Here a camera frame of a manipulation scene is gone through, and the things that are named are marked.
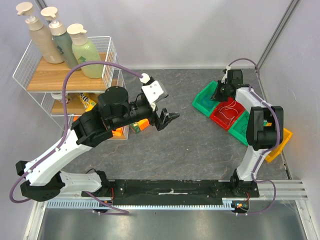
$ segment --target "shelf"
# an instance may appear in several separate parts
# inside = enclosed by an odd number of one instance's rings
[[[102,60],[106,53],[100,53]],[[61,92],[70,69],[66,63],[51,64],[42,57],[27,87],[28,92]],[[102,78],[86,77],[81,70],[74,72],[66,85],[67,92],[103,92],[106,90]]]
[[[112,86],[117,85],[118,80],[116,78],[112,79]],[[82,115],[85,112],[85,107],[81,103],[77,93],[69,93],[71,102],[66,105],[68,115]],[[98,95],[90,93],[90,99],[98,102]],[[62,116],[64,114],[63,105],[58,100],[55,100],[52,106],[51,115],[52,116]]]

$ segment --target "pump bottle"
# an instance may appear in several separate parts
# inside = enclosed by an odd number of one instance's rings
[[[27,16],[25,22],[28,24],[30,37],[43,58],[51,64],[62,63],[64,60],[54,45],[49,29],[44,26],[44,23],[37,16],[33,15],[34,8],[32,3],[19,3],[15,9],[18,11],[18,15]]]
[[[41,10],[41,15],[49,23],[49,29],[52,33],[53,43],[60,52],[68,68],[72,69],[78,65],[78,61],[72,52],[72,40],[67,33],[67,28],[58,18],[58,9],[54,6],[48,6]]]
[[[84,26],[75,23],[68,26],[66,31],[72,39],[72,51],[79,64],[101,61],[99,52],[93,42],[88,39],[87,30],[84,30]],[[98,79],[102,77],[103,68],[104,66],[101,64],[94,64],[83,66],[81,70],[88,78]]]

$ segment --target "wall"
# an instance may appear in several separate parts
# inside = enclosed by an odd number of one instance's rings
[[[320,224],[320,1],[300,1],[261,69],[267,99],[284,109],[293,137],[284,149],[291,174],[302,179]]]
[[[111,36],[129,68],[224,68],[258,61],[290,0],[46,0],[68,26]],[[250,66],[240,62],[241,66]]]
[[[0,232],[3,240],[21,240],[33,202],[13,204],[9,191],[18,178],[15,164],[30,161],[61,136],[58,126],[14,81],[13,72],[29,41],[25,17],[17,16],[22,1],[4,1],[0,8]],[[16,198],[22,199],[19,189]]]

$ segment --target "beige pump bottle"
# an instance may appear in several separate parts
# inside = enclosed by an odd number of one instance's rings
[[[40,50],[43,58],[51,64],[62,63],[64,60],[52,40],[50,30],[37,16],[33,15],[34,8],[32,3],[19,3],[15,9],[18,11],[18,15],[28,17],[25,22],[28,24],[30,37]]]

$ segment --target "gray countertop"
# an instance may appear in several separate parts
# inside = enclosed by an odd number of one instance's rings
[[[110,179],[223,179],[237,168],[247,147],[192,106],[196,95],[211,81],[220,80],[221,69],[139,70],[161,81],[169,96],[158,107],[178,112],[180,117],[164,130],[149,126],[128,140],[108,140],[65,167],[85,173],[90,168],[105,171]],[[140,92],[138,78],[123,74],[129,99]],[[253,69],[244,69],[245,83],[261,96]],[[258,179],[287,179],[281,157],[264,162]]]

